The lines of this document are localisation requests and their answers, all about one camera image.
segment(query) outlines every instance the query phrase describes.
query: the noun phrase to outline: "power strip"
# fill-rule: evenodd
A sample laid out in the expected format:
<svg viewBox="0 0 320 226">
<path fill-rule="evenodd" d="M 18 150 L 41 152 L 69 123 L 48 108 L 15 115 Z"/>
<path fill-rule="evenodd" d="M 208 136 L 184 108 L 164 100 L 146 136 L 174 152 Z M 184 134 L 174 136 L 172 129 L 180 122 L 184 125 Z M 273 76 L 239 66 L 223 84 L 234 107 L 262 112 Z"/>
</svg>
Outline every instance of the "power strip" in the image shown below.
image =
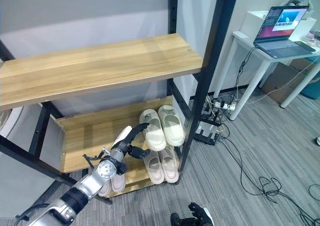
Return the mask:
<svg viewBox="0 0 320 226">
<path fill-rule="evenodd" d="M 215 102 L 214 104 L 215 107 L 217 108 L 222 108 L 222 109 L 225 109 L 225 110 L 231 110 L 231 111 L 234 111 L 236 109 L 236 105 L 234 103 L 232 103 L 229 107 L 229 104 L 225 103 L 223 105 L 223 107 L 221 107 L 221 102 Z"/>
</svg>

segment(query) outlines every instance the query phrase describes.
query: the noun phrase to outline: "white desk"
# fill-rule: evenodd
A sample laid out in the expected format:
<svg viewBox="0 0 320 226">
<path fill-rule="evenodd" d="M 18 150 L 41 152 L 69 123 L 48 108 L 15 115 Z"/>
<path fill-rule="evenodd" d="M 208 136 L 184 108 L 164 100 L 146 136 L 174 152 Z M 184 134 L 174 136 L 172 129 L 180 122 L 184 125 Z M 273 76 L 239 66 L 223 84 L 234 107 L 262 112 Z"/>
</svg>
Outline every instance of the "white desk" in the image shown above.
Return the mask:
<svg viewBox="0 0 320 226">
<path fill-rule="evenodd" d="M 246 48 L 247 50 L 250 50 L 254 45 L 254 39 L 248 37 L 242 32 L 233 32 L 232 35 L 234 36 L 233 42 L 229 51 L 229 54 L 227 56 L 227 60 L 225 62 L 225 65 L 222 69 L 222 72 L 219 77 L 217 77 L 217 85 L 216 90 L 214 92 L 213 97 L 217 98 L 219 96 L 220 90 L 222 88 L 222 85 L 225 81 L 225 78 L 227 76 L 229 67 L 231 65 L 232 59 L 235 56 L 236 50 L 238 45 Z M 287 61 L 287 60 L 293 60 L 298 58 L 305 58 L 305 57 L 313 57 L 313 56 L 319 56 L 320 50 L 316 50 L 312 54 L 308 55 L 302 55 L 302 56 L 294 56 L 294 57 L 286 57 L 286 58 L 280 58 L 275 59 L 268 54 L 264 53 L 263 51 L 259 49 L 255 49 L 253 52 L 258 58 L 262 60 L 262 63 L 260 64 L 257 72 L 253 76 L 253 78 L 250 81 L 250 84 L 248 88 L 245 90 L 243 96 L 241 97 L 240 101 L 237 103 L 235 110 L 231 112 L 230 120 L 235 120 L 235 118 L 238 116 L 239 112 L 241 111 L 242 107 L 244 107 L 245 103 L 247 102 L 248 98 L 258 85 L 259 81 L 264 76 L 267 69 L 275 62 L 281 62 L 281 61 Z M 290 93 L 290 95 L 285 99 L 284 102 L 281 103 L 281 107 L 285 108 L 299 93 L 300 91 L 309 83 L 309 81 L 320 71 L 320 62 L 317 63 L 310 72 L 306 75 L 306 77 L 297 85 L 297 87 Z"/>
</svg>

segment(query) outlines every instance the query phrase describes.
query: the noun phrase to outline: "white slipper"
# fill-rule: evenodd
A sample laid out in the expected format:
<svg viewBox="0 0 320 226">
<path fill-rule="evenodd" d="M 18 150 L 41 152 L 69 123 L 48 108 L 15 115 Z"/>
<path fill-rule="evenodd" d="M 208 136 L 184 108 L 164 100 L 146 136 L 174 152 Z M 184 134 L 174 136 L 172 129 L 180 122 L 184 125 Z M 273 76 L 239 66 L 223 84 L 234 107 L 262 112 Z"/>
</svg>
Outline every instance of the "white slipper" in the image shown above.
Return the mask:
<svg viewBox="0 0 320 226">
<path fill-rule="evenodd" d="M 116 174 L 111 179 L 111 187 L 113 192 L 121 192 L 124 190 L 126 185 L 126 174 L 118 175 Z"/>
<path fill-rule="evenodd" d="M 166 147 L 164 150 L 158 152 L 158 155 L 166 181 L 169 183 L 177 182 L 179 173 L 174 149 L 172 147 Z"/>
<path fill-rule="evenodd" d="M 152 151 L 163 150 L 166 145 L 166 137 L 162 131 L 160 119 L 154 109 L 147 109 L 142 112 L 140 123 L 148 122 L 150 125 L 144 130 L 144 136 L 149 148 Z"/>
<path fill-rule="evenodd" d="M 101 197 L 107 196 L 111 192 L 111 181 L 110 179 L 104 183 L 100 191 L 98 192 L 98 195 Z"/>
<path fill-rule="evenodd" d="M 168 105 L 162 106 L 158 110 L 158 115 L 168 144 L 174 147 L 181 146 L 185 141 L 185 134 L 175 108 Z"/>
<path fill-rule="evenodd" d="M 165 179 L 165 173 L 161 167 L 158 153 L 150 151 L 149 155 L 145 157 L 143 161 L 151 182 L 154 184 L 162 183 Z"/>
</svg>

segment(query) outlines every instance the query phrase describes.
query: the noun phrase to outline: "white box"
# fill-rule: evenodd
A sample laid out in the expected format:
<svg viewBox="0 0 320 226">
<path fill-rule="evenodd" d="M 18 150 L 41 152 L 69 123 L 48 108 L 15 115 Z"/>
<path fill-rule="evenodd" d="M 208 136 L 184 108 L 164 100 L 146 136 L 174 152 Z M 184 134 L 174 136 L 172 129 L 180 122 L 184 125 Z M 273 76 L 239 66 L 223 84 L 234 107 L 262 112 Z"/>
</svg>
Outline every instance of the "white box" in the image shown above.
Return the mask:
<svg viewBox="0 0 320 226">
<path fill-rule="evenodd" d="M 269 11 L 247 12 L 240 31 L 250 38 L 256 38 Z"/>
<path fill-rule="evenodd" d="M 269 11 L 247 12 L 240 31 L 250 38 L 256 38 L 268 12 Z M 316 19 L 311 17 L 304 21 L 300 21 L 289 39 L 292 41 L 297 41 L 306 36 L 316 21 Z"/>
</svg>

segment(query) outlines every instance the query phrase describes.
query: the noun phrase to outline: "laptop screen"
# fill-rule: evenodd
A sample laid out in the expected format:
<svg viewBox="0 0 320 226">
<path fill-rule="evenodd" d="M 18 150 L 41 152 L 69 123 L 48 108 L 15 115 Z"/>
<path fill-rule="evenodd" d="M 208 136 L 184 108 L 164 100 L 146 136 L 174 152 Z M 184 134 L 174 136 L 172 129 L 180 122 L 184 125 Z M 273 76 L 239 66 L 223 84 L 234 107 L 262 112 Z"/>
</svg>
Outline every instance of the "laptop screen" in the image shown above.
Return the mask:
<svg viewBox="0 0 320 226">
<path fill-rule="evenodd" d="M 289 38 L 307 9 L 308 6 L 271 7 L 255 40 Z"/>
</svg>

